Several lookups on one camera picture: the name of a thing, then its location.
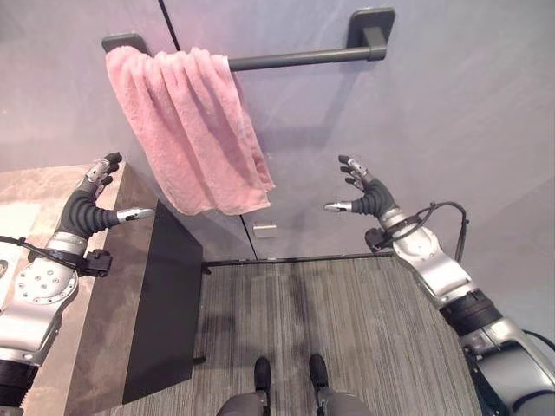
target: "black cable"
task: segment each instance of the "black cable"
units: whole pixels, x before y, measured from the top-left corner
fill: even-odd
[[[455,253],[454,253],[454,259],[457,261],[457,263],[460,263],[462,259],[462,252],[465,249],[465,242],[467,239],[467,226],[468,226],[468,223],[470,223],[470,220],[467,219],[467,210],[465,210],[462,205],[453,201],[445,201],[437,204],[435,202],[432,202],[430,203],[430,206],[428,208],[424,208],[423,210],[416,212],[414,217],[419,217],[424,212],[426,212],[426,215],[424,216],[424,218],[420,219],[416,223],[415,227],[411,228],[409,231],[405,232],[399,237],[390,238],[387,242],[382,244],[382,247],[386,245],[390,245],[395,241],[399,241],[405,237],[408,237],[413,232],[423,227],[424,224],[432,217],[432,214],[443,206],[452,206],[453,208],[456,208],[460,212],[461,220],[460,220],[459,239],[457,240],[457,248],[455,249]]]
[[[549,338],[545,338],[542,334],[538,334],[536,332],[528,331],[527,329],[523,329],[522,332],[524,332],[525,334],[531,335],[531,336],[535,336],[540,341],[543,341],[545,344],[547,344],[547,346],[549,348],[551,348],[553,351],[555,351],[555,343],[553,343],[553,341],[551,341]]]
[[[77,270],[76,264],[65,262],[59,259],[58,257],[52,256],[46,250],[39,249],[38,247],[35,247],[33,244],[27,243],[25,241],[25,237],[13,238],[13,237],[0,236],[0,243],[14,244],[20,247],[24,247],[25,249],[33,253],[36,253],[38,256],[48,258],[48,260],[61,264],[64,267],[69,267],[72,270]]]

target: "silver arm segment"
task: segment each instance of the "silver arm segment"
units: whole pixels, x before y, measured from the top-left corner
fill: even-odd
[[[152,209],[116,212],[96,207],[96,199],[112,182],[109,175],[120,161],[118,153],[97,161],[69,197],[45,248],[62,263],[39,255],[13,282],[14,296],[0,312],[0,416],[21,414],[18,407],[60,330],[62,312],[77,294],[79,275],[74,269],[84,260],[88,238],[111,226],[154,215]],[[86,267],[78,270],[90,272]]]
[[[357,172],[367,172],[360,164],[356,166],[355,174],[348,168],[342,168],[342,172],[350,173],[354,178]],[[347,182],[359,187],[351,179]],[[364,198],[376,200],[381,197],[369,188],[368,184],[364,186]],[[379,207],[372,207],[372,212],[364,211],[357,201],[331,203],[324,209],[373,215],[379,211]],[[390,231],[395,254],[458,333],[478,390],[493,391],[494,403],[488,404],[495,408],[496,414],[554,414],[553,363],[513,320],[497,311],[459,263],[443,252],[431,230],[421,226],[408,233],[417,227],[415,223],[398,227],[408,216],[395,203],[388,201],[388,204],[390,207],[376,216],[380,226],[384,231]]]

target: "pink towel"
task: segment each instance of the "pink towel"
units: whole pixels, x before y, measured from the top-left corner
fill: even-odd
[[[193,48],[154,58],[124,46],[108,77],[162,191],[187,215],[270,205],[274,188],[226,56]]]

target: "robotic hand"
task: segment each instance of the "robotic hand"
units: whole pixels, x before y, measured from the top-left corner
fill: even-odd
[[[78,277],[104,277],[109,271],[112,257],[106,251],[94,250],[83,257],[88,239],[98,231],[154,214],[152,209],[108,211],[96,206],[120,162],[119,153],[110,153],[85,173],[46,249],[37,249],[23,238],[0,240],[31,250],[29,265],[15,278],[13,299],[0,313],[2,416],[23,413],[19,406],[62,325],[62,311],[77,294]]]
[[[385,185],[349,156],[339,156],[345,181],[364,192],[351,202],[327,204],[333,212],[356,212],[376,217],[381,230],[366,233],[372,251],[391,247],[412,271],[417,285],[459,336],[470,374],[487,414],[555,413],[555,366],[531,343],[525,333],[504,317],[462,269],[462,244],[456,258],[443,252],[435,234],[424,223],[435,209],[456,203],[432,204],[414,216],[396,205]]]

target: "floor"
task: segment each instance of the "floor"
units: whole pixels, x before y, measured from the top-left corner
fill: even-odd
[[[454,333],[393,257],[212,268],[193,378],[108,415],[214,415],[272,364],[274,415],[315,413],[308,359],[376,415],[480,414]]]

